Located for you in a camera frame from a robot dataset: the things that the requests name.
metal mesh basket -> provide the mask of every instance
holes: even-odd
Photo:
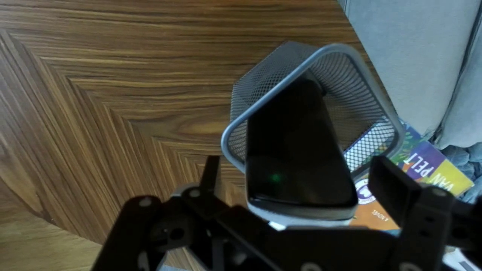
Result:
[[[354,47],[286,41],[234,85],[222,150],[243,172],[249,117],[296,79],[312,79],[327,91],[335,130],[354,175],[368,168],[372,156],[387,154],[401,142],[401,121]]]

wood grain pattern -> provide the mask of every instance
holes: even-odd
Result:
[[[362,49],[335,0],[0,0],[0,189],[104,240],[128,197],[199,178],[232,82],[283,40]]]
[[[2,271],[88,271],[101,245],[65,231],[0,194]]]

colorful book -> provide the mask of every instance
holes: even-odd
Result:
[[[389,157],[415,181],[445,187],[457,197],[473,186],[473,181],[415,127],[407,123],[404,123],[404,127],[404,141]],[[398,228],[396,222],[369,191],[368,178],[368,172],[357,178],[359,209],[353,224],[381,230]]]

black plastic mount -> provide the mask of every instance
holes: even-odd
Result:
[[[372,160],[371,189],[402,227],[399,236],[360,227],[277,231],[217,198],[217,171],[219,156],[210,156],[201,184],[180,197],[128,200],[94,269],[154,271],[181,246],[207,269],[446,269],[446,243],[482,261],[482,200],[467,204],[445,189],[422,187],[387,157]]]

